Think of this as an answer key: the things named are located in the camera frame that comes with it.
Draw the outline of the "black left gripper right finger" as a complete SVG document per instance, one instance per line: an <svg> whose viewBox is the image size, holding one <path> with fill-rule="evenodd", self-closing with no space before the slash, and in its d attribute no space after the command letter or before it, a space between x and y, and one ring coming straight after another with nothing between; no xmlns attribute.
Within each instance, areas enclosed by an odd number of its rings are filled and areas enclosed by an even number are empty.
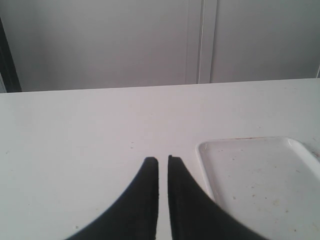
<svg viewBox="0 0 320 240"><path fill-rule="evenodd" d="M168 206L173 240L264 240L219 207L180 157L168 156Z"/></svg>

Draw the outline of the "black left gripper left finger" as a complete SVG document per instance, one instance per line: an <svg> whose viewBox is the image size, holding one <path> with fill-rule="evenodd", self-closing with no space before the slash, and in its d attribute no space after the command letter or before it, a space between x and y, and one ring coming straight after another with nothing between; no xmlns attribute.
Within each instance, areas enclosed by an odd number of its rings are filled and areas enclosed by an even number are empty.
<svg viewBox="0 0 320 240"><path fill-rule="evenodd" d="M70 240L154 240L159 215L159 163L144 159L120 197Z"/></svg>

